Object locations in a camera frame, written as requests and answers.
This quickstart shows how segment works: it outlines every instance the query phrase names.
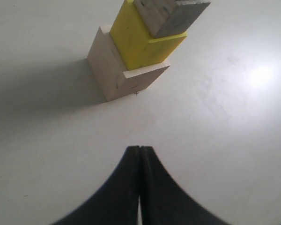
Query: light wooden block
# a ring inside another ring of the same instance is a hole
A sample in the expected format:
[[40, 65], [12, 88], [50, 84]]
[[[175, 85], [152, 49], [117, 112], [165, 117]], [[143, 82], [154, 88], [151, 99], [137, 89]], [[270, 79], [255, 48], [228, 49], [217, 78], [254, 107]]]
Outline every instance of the light wooden block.
[[209, 6], [209, 0], [134, 0], [154, 38], [185, 32]]
[[133, 0], [124, 1], [110, 34], [128, 70], [163, 62], [187, 36], [152, 38]]
[[128, 71], [110, 36], [110, 29], [111, 26], [99, 28], [87, 58], [107, 101], [146, 89], [170, 66], [165, 60]]

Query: block tower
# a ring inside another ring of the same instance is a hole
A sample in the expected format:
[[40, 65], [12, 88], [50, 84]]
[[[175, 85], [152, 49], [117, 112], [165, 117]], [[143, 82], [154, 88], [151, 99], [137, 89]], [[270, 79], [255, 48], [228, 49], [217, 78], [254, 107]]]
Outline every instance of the block tower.
[[124, 0], [112, 26], [99, 28], [89, 64], [107, 101], [147, 88], [208, 7], [207, 0]]

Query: white table surface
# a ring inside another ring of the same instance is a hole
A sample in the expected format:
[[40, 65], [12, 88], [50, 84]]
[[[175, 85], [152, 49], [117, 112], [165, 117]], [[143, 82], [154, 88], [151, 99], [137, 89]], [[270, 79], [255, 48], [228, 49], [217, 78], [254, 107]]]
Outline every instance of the white table surface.
[[0, 225], [47, 225], [152, 145], [233, 225], [281, 224], [281, 0], [212, 0], [138, 95], [109, 103], [85, 60], [121, 0], [0, 0]]

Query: l-shaped wooden block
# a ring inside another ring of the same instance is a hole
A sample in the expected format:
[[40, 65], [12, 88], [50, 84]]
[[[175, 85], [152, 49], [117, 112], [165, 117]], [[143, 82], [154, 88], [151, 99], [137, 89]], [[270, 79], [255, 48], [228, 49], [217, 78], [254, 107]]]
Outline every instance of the l-shaped wooden block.
[[87, 57], [107, 101], [146, 89], [170, 66], [166, 59], [128, 71], [109, 34], [110, 29], [111, 26], [99, 28]]

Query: yellow block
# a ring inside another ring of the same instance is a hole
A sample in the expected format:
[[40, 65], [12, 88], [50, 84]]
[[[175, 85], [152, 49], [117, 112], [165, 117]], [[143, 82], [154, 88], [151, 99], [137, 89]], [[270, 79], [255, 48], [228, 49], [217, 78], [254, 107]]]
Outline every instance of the yellow block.
[[186, 38], [187, 33], [152, 38], [133, 0], [125, 0], [110, 35], [128, 70], [163, 62]]

